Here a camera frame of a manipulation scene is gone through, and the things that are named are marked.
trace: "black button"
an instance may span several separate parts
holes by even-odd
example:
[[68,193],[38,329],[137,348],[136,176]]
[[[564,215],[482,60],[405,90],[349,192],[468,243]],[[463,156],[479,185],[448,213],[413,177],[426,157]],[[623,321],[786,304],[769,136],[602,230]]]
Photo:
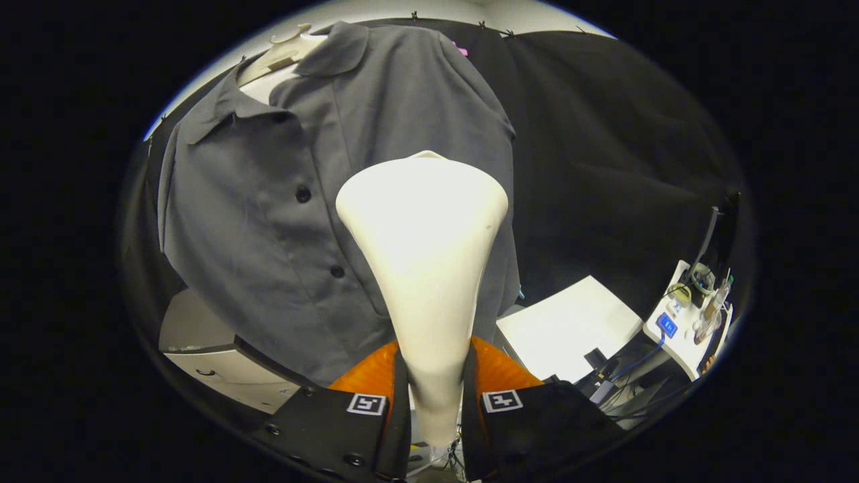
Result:
[[297,199],[299,203],[307,203],[310,200],[310,190],[308,190],[308,187],[299,186],[298,190],[295,192],[295,199]]

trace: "screw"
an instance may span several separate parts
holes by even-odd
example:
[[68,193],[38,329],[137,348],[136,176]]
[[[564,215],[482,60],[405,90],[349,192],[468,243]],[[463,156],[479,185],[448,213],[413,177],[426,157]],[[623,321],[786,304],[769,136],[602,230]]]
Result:
[[362,466],[364,466],[364,464],[366,464],[366,463],[367,463],[367,462],[366,462],[366,461],[365,461],[361,456],[359,456],[359,455],[346,455],[346,456],[344,457],[344,460],[346,460],[346,462],[347,462],[347,463],[349,463],[350,465],[352,465],[352,466],[356,466],[356,467],[362,467]]

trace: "pink tag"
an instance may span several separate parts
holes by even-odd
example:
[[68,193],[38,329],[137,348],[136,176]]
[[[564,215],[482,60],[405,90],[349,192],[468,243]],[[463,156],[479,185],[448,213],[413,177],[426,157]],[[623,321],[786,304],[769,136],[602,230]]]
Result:
[[[459,47],[456,46],[456,42],[454,42],[454,47],[460,49]],[[460,49],[460,52],[462,52],[462,55],[468,57],[468,51],[466,49]]]

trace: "black bracket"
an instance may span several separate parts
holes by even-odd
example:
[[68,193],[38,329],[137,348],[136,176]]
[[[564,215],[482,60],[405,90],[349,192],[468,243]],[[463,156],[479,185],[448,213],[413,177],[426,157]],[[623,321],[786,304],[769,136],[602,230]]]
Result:
[[478,398],[476,370],[472,347],[463,369],[462,401],[462,450],[469,480],[546,481],[560,468],[581,466],[625,435],[567,381]]
[[399,351],[393,376],[392,405],[383,395],[303,387],[252,436],[293,463],[335,479],[405,481],[411,410]]

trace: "gray shirt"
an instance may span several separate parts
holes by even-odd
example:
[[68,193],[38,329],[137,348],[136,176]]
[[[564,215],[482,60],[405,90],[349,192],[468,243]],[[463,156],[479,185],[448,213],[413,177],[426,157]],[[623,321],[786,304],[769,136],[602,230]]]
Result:
[[434,30],[338,22],[266,105],[236,85],[258,57],[168,141],[158,228],[176,272],[247,343],[330,384],[394,339],[379,285],[338,218],[338,191],[364,168],[433,150],[482,169],[510,198],[474,322],[492,341],[519,290],[515,133],[474,66]]

